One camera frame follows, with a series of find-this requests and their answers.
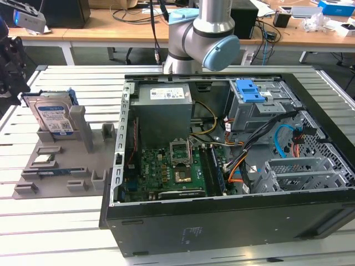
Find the hard drive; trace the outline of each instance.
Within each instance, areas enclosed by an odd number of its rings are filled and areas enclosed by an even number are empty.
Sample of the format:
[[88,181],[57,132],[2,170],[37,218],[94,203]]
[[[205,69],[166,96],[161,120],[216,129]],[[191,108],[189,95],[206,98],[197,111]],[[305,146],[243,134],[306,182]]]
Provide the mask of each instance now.
[[78,105],[74,90],[23,93],[22,98],[32,110],[41,131],[49,131],[53,136],[69,136],[77,130],[69,116],[70,108]]

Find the table leg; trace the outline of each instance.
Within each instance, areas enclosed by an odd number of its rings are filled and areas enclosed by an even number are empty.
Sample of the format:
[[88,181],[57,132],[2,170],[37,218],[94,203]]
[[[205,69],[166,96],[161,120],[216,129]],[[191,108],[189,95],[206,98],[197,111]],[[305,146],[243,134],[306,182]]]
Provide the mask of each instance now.
[[63,43],[61,45],[61,48],[65,57],[65,61],[67,62],[67,65],[75,65],[74,51],[70,42]]
[[250,65],[254,56],[254,48],[246,49],[243,55],[242,63],[240,65]]
[[309,55],[309,52],[304,51],[300,57],[300,63],[303,64],[306,62],[307,56]]
[[109,53],[109,59],[110,60],[114,60],[114,56],[113,56],[113,53],[114,53],[114,48],[112,47],[107,47],[107,52]]

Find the light blue joint cap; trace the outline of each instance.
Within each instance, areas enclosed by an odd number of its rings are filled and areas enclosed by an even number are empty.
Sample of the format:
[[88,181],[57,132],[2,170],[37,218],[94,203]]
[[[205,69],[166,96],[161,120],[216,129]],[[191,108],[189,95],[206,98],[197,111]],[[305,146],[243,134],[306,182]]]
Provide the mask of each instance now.
[[192,21],[199,16],[197,8],[182,8],[174,10],[169,15],[169,25]]
[[202,66],[210,71],[221,71],[231,65],[240,50],[239,39],[230,35],[220,40],[206,54]]

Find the floor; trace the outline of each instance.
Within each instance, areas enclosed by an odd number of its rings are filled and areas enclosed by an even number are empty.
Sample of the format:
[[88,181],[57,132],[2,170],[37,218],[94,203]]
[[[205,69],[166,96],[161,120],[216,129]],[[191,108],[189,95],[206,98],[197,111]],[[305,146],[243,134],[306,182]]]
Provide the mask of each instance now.
[[[108,59],[106,48],[74,48],[77,65],[124,65],[125,56],[128,49],[117,48],[114,54],[115,60]],[[60,48],[55,47],[27,47],[26,52],[37,65],[65,65],[64,56]],[[167,50],[163,49],[162,58],[167,55]],[[299,65],[300,52],[278,52],[270,58],[268,65]],[[344,63],[350,66],[354,64],[354,57],[351,54],[344,54]],[[234,64],[241,63],[242,54],[235,60]],[[133,49],[130,60],[135,65],[154,65],[153,49],[136,48]],[[308,65],[316,65],[325,70],[328,75],[342,88],[348,84],[352,73],[348,67],[337,66],[338,60],[331,53],[310,54],[307,58]],[[261,65],[261,60],[255,60],[253,64]],[[36,66],[28,61],[28,77],[31,76]],[[355,95],[355,80],[348,88],[350,96]]]

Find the white box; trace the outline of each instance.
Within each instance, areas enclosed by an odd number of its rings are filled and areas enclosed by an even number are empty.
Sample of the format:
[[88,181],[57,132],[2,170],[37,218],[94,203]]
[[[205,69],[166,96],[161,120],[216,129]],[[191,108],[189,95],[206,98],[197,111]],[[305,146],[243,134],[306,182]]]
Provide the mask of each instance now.
[[355,36],[355,25],[353,24],[341,24],[339,27],[335,28],[335,31],[339,36]]

